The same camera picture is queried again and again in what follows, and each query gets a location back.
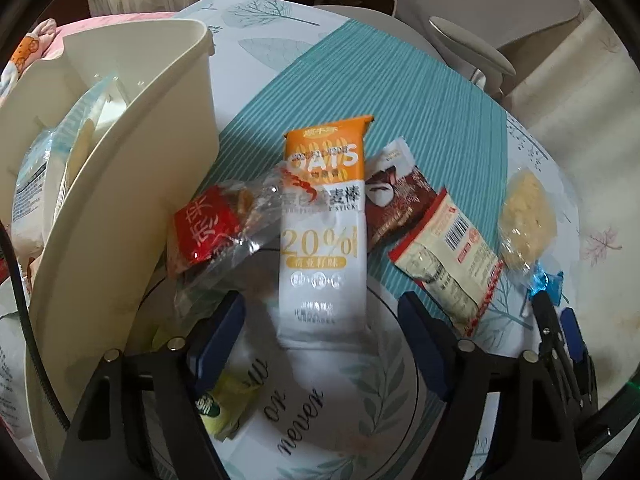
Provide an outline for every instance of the teal placemat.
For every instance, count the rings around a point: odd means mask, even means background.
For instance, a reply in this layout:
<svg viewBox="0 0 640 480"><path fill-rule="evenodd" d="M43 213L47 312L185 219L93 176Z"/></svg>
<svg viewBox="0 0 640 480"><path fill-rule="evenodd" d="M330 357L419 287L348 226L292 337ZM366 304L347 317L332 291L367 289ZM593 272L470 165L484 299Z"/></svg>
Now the teal placemat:
<svg viewBox="0 0 640 480"><path fill-rule="evenodd" d="M269 83L220 133L220 156L203 186L251 180L282 160L284 133L372 114L366 155L404 137L418 167L497 248L497 219L506 182L506 115L453 70L404 41L348 21ZM369 273L396 297L418 290L386 257L369 257Z"/></svg>

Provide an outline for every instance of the black cable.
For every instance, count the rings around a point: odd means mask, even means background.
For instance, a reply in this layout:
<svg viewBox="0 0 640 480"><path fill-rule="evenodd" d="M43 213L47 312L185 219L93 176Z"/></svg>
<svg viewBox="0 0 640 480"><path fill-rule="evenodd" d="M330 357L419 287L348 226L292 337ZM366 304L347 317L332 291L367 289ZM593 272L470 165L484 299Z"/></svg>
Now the black cable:
<svg viewBox="0 0 640 480"><path fill-rule="evenodd" d="M60 426L67 431L71 424L69 423L69 419L66 417L65 410L63 410L62 405L60 405L60 401L58 400L58 397L53 390L53 386L51 386L51 382L49 381L47 371L44 369L44 365L42 364L38 345L33 335L33 328L31 327L31 319L29 319L27 300L24 297L24 290L22 289L20 267L18 266L18 260L15 259L14 247L11 244L9 235L6 232L4 225L2 225L2 222L0 222L0 249L2 249L2 252L4 253L4 259L6 260L7 267L9 268L9 276L14 288L15 304L18 308L18 317L20 318L22 334L24 335L24 341L27 345L27 350L31 357L31 361L33 362L33 366L36 368L36 375L40 381L40 386L51 405L51 409L56 414L56 418L60 422Z"/></svg>

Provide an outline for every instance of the pink fabric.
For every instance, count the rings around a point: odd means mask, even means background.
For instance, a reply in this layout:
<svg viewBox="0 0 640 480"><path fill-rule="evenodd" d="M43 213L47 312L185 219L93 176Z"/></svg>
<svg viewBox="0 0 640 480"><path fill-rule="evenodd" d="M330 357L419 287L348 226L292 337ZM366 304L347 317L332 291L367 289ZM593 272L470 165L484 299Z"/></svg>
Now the pink fabric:
<svg viewBox="0 0 640 480"><path fill-rule="evenodd" d="M137 14L114 14L113 16L96 16L95 18L87 18L79 22L69 23L58 27L56 39L47 49L43 59L53 59L60 56L64 50L62 38L81 30L89 28L98 28L112 23L136 22L139 20L159 20L162 18L171 18L175 12L139 12Z"/></svg>

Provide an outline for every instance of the table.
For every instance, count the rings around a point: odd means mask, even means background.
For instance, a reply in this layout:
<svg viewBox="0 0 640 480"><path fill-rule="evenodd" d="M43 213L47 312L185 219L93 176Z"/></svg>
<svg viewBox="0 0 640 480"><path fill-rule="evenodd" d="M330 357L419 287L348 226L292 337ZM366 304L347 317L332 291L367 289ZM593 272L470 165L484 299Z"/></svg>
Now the table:
<svg viewBox="0 0 640 480"><path fill-rule="evenodd" d="M229 26L223 19L225 9L251 3L256 12L245 16L244 22ZM265 10L263 6L273 6L273 9ZM210 58L210 75L220 131L282 70L347 21L343 16L320 9L277 0L203 0L177 17L203 20L214 35L216 54ZM564 270L561 306L574 306L575 269L580 255L575 193L548 153L509 114L506 114L506 131L507 176L520 168L531 169L548 190L556 209L558 237L543 263L548 270ZM524 303L523 291L503 277L494 302L474 336L476 342L487 351L504 355L536 348L539 335L529 313L523 311ZM497 398L490 397L468 475L484 460L496 409Z"/></svg>

